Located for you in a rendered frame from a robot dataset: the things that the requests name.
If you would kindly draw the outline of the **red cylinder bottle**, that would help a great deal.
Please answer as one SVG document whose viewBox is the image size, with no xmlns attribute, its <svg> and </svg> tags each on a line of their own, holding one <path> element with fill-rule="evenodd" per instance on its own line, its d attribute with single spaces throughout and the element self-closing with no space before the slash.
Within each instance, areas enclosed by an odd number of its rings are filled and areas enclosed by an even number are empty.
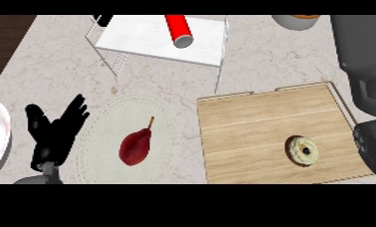
<svg viewBox="0 0 376 227">
<path fill-rule="evenodd" d="M 174 46 L 178 49 L 185 48 L 193 42 L 193 36 L 188 29 L 188 22 L 184 15 L 166 15 L 166 24 L 171 32 Z"/>
</svg>

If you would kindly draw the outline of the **dark red pear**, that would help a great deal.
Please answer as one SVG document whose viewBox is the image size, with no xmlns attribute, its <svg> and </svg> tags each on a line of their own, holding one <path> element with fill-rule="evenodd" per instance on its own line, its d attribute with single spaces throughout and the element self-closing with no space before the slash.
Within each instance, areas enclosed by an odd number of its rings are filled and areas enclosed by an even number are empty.
<svg viewBox="0 0 376 227">
<path fill-rule="evenodd" d="M 150 117 L 149 125 L 132 132 L 122 140 L 119 159 L 126 166 L 137 165 L 149 155 L 153 121 L 154 118 Z"/>
</svg>

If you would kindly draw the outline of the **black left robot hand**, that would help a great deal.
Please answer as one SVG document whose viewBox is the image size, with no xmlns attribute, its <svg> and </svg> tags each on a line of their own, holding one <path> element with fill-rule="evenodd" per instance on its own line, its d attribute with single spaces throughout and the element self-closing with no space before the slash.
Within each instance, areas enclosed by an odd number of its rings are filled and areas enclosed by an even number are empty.
<svg viewBox="0 0 376 227">
<path fill-rule="evenodd" d="M 31 168 L 42 170 L 42 164 L 53 162 L 56 166 L 64 163 L 75 136 L 82 128 L 90 113 L 87 112 L 85 98 L 76 95 L 63 114 L 53 121 L 34 104 L 26 105 L 28 131 L 35 140 Z"/>
</svg>

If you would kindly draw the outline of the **pale can with dark rim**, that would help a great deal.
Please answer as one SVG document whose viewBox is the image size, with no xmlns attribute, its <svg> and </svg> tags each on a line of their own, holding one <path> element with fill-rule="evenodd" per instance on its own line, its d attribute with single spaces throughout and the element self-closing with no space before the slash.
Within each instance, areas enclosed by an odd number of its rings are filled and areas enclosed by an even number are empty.
<svg viewBox="0 0 376 227">
<path fill-rule="evenodd" d="M 300 135 L 293 135 L 284 142 L 284 153 L 293 164 L 311 166 L 318 159 L 318 147 L 314 141 Z"/>
</svg>

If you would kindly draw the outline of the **white plate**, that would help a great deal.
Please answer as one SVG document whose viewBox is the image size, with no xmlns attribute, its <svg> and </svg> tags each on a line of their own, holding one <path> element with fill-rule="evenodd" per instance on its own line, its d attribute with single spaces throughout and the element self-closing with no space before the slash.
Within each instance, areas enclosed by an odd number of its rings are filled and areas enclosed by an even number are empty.
<svg viewBox="0 0 376 227">
<path fill-rule="evenodd" d="M 7 160 L 11 147 L 11 118 L 4 105 L 0 103 L 0 169 Z"/>
</svg>

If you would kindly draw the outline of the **dark grey appliance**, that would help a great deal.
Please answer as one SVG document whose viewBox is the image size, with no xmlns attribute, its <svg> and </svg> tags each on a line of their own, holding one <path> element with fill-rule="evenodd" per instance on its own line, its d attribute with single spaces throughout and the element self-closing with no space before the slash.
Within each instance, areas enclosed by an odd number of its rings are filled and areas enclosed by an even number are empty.
<svg viewBox="0 0 376 227">
<path fill-rule="evenodd" d="M 352 103 L 374 116 L 355 124 L 352 136 L 361 159 L 376 174 L 376 15 L 331 15 L 330 23 Z"/>
</svg>

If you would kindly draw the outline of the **grey cup with orange content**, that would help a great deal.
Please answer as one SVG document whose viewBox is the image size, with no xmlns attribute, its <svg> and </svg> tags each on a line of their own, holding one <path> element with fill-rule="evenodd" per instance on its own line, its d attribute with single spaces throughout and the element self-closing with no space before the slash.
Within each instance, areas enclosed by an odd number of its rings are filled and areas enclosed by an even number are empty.
<svg viewBox="0 0 376 227">
<path fill-rule="evenodd" d="M 287 30 L 303 31 L 309 29 L 320 16 L 318 15 L 272 15 L 275 23 Z"/>
</svg>

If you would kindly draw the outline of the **pale wooden tray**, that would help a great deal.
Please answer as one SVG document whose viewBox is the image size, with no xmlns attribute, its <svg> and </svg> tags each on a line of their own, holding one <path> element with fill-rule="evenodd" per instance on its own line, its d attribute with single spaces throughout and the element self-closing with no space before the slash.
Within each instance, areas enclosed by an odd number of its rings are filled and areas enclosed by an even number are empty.
<svg viewBox="0 0 376 227">
<path fill-rule="evenodd" d="M 355 119 L 330 83 L 205 98 L 196 107 L 209 183 L 324 183 L 373 174 L 352 140 Z M 306 167 L 284 152 L 295 135 L 317 145 Z"/>
</svg>

